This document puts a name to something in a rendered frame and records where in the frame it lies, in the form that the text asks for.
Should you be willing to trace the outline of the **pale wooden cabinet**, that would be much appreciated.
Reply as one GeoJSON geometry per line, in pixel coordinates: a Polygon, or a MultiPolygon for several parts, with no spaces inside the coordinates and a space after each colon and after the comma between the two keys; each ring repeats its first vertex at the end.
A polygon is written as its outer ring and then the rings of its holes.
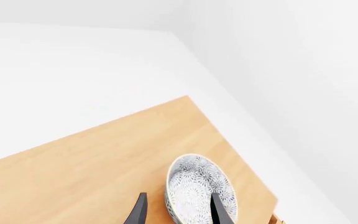
{"type": "Polygon", "coordinates": [[[146,192],[146,224],[174,224],[163,192],[182,154],[210,158],[230,178],[238,224],[272,224],[277,198],[183,96],[0,159],[0,224],[123,224],[146,192]]]}

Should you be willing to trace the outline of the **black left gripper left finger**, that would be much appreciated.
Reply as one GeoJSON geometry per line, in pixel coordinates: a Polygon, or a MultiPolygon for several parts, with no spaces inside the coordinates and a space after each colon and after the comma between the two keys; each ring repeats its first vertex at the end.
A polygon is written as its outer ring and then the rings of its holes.
{"type": "Polygon", "coordinates": [[[141,192],[123,224],[145,224],[147,218],[147,193],[141,192]]]}

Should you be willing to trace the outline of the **grey white patterned bowl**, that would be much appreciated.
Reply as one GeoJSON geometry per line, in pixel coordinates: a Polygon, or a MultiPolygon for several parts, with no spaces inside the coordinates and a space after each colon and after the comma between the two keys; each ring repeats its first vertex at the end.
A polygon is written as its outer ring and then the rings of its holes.
{"type": "Polygon", "coordinates": [[[172,162],[167,172],[164,198],[175,224],[213,224],[211,194],[219,196],[229,218],[236,223],[236,193],[219,166],[200,154],[183,154],[172,162]]]}

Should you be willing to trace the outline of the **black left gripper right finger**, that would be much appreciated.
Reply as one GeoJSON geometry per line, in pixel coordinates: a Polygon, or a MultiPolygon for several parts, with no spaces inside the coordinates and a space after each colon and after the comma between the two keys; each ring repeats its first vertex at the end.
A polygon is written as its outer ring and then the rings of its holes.
{"type": "Polygon", "coordinates": [[[220,196],[218,193],[211,194],[211,218],[213,224],[236,224],[237,202],[220,196]]]}

